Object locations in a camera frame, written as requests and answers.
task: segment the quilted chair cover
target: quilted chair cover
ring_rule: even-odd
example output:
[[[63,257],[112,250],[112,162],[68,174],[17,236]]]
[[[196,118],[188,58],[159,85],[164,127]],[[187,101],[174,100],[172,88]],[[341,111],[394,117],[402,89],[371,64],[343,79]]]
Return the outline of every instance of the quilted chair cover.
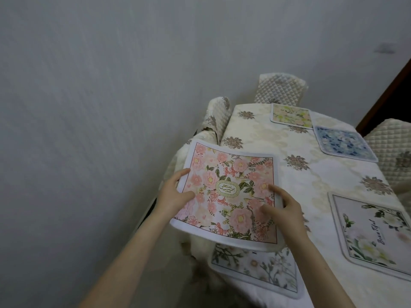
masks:
[[[389,118],[364,139],[392,187],[411,179],[411,123]]]
[[[217,97],[208,103],[202,129],[212,129],[217,134],[218,145],[229,123],[233,110],[227,97]]]
[[[307,88],[304,80],[288,73],[261,74],[254,103],[298,106]]]

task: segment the table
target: table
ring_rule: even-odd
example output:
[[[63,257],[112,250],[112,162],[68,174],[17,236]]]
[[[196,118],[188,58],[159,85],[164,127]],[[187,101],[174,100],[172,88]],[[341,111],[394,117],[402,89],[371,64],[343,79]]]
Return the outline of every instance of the table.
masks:
[[[279,185],[300,202],[310,239],[357,307],[409,307],[411,282],[344,258],[328,201],[327,192],[334,191],[403,209],[378,165],[324,154],[313,130],[273,123],[270,110],[270,104],[237,105],[221,145],[278,157]],[[311,119],[315,125],[355,130],[320,113],[311,112]],[[209,253],[198,238],[192,238],[192,246],[198,253]],[[312,307],[307,290],[303,298],[294,300],[235,279],[231,282],[267,307]]]

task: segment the white floral placemat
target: white floral placemat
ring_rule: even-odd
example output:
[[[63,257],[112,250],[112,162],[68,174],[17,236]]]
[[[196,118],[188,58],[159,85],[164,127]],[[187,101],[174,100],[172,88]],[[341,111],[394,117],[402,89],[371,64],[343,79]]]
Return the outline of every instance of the white floral placemat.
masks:
[[[288,247],[265,253],[216,244],[208,265],[219,273],[294,299],[304,293],[300,271]]]
[[[411,281],[411,221],[407,213],[328,194],[344,256],[354,264]]]
[[[270,120],[274,123],[312,129],[310,111],[305,108],[272,104]]]
[[[378,162],[367,142],[357,132],[314,126],[314,134],[325,154],[361,161]]]
[[[177,186],[196,197],[170,221],[171,225],[214,242],[261,251],[277,251],[284,239],[263,204],[282,207],[268,189],[279,184],[275,156],[234,151],[193,140],[184,167],[191,168]]]

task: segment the finger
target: finger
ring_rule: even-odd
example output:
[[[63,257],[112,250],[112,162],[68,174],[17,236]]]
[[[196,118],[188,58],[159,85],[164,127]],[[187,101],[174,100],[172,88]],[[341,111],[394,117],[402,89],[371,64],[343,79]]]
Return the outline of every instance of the finger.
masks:
[[[183,192],[181,194],[181,198],[184,201],[184,204],[189,202],[190,200],[193,200],[195,196],[196,194],[192,191]]]
[[[271,205],[264,204],[263,206],[260,207],[260,211],[262,211],[264,214],[267,214],[273,218],[278,217],[280,210],[276,207],[272,207]]]
[[[175,183],[175,182],[177,182],[182,176],[184,176],[184,175],[186,175],[186,174],[188,174],[188,173],[190,173],[190,169],[189,169],[189,168],[182,169],[182,170],[180,170],[180,171],[175,172],[168,181],[170,181],[170,182],[172,182],[172,183]]]
[[[271,191],[274,191],[275,193],[279,194],[280,197],[282,197],[285,202],[289,202],[291,200],[294,200],[294,198],[288,192],[286,192],[283,188],[280,188],[279,186],[269,184],[268,188]]]

